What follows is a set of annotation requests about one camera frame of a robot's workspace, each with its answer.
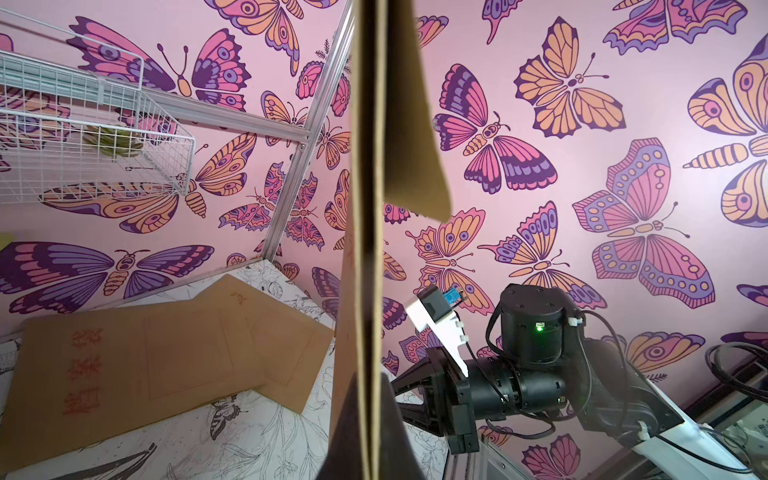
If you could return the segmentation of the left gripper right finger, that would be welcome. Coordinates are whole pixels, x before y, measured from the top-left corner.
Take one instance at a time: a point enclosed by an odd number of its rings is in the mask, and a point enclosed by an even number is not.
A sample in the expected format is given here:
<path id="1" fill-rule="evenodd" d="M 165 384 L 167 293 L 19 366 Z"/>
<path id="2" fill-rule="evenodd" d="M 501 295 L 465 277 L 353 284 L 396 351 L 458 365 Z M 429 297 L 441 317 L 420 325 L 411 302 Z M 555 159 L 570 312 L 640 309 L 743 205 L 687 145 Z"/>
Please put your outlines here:
<path id="1" fill-rule="evenodd" d="M 379 378 L 379 478 L 423 480 L 424 475 L 411 448 L 389 378 L 384 372 Z"/>

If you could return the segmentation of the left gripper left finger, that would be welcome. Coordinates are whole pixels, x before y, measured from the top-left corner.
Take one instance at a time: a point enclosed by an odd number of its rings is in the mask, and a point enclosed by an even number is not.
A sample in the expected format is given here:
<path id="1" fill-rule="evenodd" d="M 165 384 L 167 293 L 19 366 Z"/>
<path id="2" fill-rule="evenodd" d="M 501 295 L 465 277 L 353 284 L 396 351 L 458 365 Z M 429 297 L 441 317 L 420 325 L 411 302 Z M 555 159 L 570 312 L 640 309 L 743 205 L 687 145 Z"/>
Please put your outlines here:
<path id="1" fill-rule="evenodd" d="M 349 385 L 342 410 L 332 435 L 328 454 L 316 480 L 360 479 L 360 426 L 358 388 Z"/>

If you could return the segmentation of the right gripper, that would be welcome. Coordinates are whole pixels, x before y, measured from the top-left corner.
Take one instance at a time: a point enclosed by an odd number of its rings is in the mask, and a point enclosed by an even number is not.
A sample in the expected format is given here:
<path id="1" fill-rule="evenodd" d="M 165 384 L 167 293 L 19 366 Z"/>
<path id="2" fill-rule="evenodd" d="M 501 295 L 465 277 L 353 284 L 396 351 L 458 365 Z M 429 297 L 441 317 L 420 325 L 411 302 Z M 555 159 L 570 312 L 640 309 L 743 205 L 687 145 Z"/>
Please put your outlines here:
<path id="1" fill-rule="evenodd" d="M 422 387 L 427 404 L 399 403 L 405 423 L 431 435 L 444 437 L 453 454 L 479 450 L 477 423 L 503 420 L 521 410 L 521 393 L 510 365 L 497 357 L 467 362 L 463 375 L 444 348 L 427 351 L 422 359 L 391 381 L 395 393 Z"/>

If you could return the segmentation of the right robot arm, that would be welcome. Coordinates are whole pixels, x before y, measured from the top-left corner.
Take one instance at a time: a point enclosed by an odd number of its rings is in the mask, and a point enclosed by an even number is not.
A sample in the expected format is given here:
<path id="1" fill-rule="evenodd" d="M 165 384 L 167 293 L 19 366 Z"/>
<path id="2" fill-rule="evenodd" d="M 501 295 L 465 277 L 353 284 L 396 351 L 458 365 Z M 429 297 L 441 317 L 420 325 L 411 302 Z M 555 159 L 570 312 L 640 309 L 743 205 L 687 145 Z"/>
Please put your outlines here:
<path id="1" fill-rule="evenodd" d="M 752 479 L 746 454 L 691 419 L 627 359 L 617 339 L 585 334 L 587 312 L 558 288 L 510 284 L 488 321 L 499 329 L 490 356 L 475 354 L 458 307 L 464 288 L 428 286 L 407 305 L 418 332 L 436 339 L 425 357 L 393 380 L 396 394 L 421 390 L 421 404 L 402 404 L 403 420 L 445 439 L 453 454 L 479 451 L 481 433 L 508 434 L 502 421 L 523 416 L 545 424 L 547 449 L 523 462 L 538 478 L 558 478 L 580 456 L 560 422 L 577 419 L 652 462 L 672 479 Z"/>

